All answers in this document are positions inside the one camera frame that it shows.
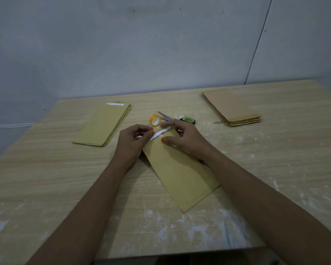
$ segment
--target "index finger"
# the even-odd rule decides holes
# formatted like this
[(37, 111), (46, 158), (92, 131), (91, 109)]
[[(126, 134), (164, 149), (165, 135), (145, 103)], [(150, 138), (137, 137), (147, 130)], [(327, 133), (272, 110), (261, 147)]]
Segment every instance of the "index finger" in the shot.
[(179, 129), (179, 130), (183, 130), (185, 131), (186, 129), (186, 126), (188, 125), (189, 123), (185, 122), (185, 121), (181, 121), (181, 120), (171, 120), (171, 121), (166, 121), (166, 122), (162, 122), (161, 123), (161, 127), (163, 128), (166, 128), (168, 126), (171, 126), (171, 125), (175, 125), (175, 129)]
[(126, 128), (125, 130), (127, 130), (129, 133), (136, 133), (136, 132), (140, 132), (140, 131), (145, 131), (145, 132), (151, 131), (151, 130), (153, 130), (153, 128), (148, 125), (136, 124), (136, 125), (132, 125), (132, 126)]

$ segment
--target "wooden tabletop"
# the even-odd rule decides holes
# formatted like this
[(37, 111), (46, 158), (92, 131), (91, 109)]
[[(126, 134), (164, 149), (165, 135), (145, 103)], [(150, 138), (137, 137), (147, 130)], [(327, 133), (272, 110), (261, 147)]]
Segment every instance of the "wooden tabletop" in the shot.
[[(227, 88), (262, 122), (225, 126), (203, 89), (59, 101), (0, 157), (0, 261), (26, 262), (106, 167), (119, 131), (106, 147), (71, 141), (114, 101), (132, 104), (119, 130), (156, 111), (193, 117), (216, 148), (331, 230), (331, 93), (313, 80)], [(221, 188), (182, 214), (142, 157), (122, 182), (96, 258), (263, 245)]]

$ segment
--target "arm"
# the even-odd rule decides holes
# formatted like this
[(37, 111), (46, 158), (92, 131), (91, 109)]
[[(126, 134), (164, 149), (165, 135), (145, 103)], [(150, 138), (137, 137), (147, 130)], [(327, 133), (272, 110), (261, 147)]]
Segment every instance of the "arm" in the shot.
[(257, 234), (288, 264), (331, 264), (331, 231), (304, 209), (220, 153), (193, 124), (173, 120), (181, 137), (162, 142), (203, 160)]
[(27, 262), (32, 264), (92, 264), (106, 229), (123, 176), (136, 162), (154, 131), (134, 125), (120, 131), (115, 155), (97, 181), (53, 234)]

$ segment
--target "gray wall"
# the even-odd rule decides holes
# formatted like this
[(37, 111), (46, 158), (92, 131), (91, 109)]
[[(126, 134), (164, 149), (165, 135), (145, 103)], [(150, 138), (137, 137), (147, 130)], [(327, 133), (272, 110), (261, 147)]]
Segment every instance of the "gray wall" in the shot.
[(60, 98), (330, 76), (331, 0), (0, 0), (0, 125)]

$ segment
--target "forearm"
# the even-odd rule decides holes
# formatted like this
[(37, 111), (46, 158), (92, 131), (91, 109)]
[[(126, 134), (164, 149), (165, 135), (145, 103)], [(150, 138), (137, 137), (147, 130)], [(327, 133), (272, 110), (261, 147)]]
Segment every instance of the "forearm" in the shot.
[(258, 235), (288, 264), (331, 264), (331, 232), (284, 195), (213, 150), (204, 158)]
[(90, 264), (125, 173), (112, 161), (27, 264)]

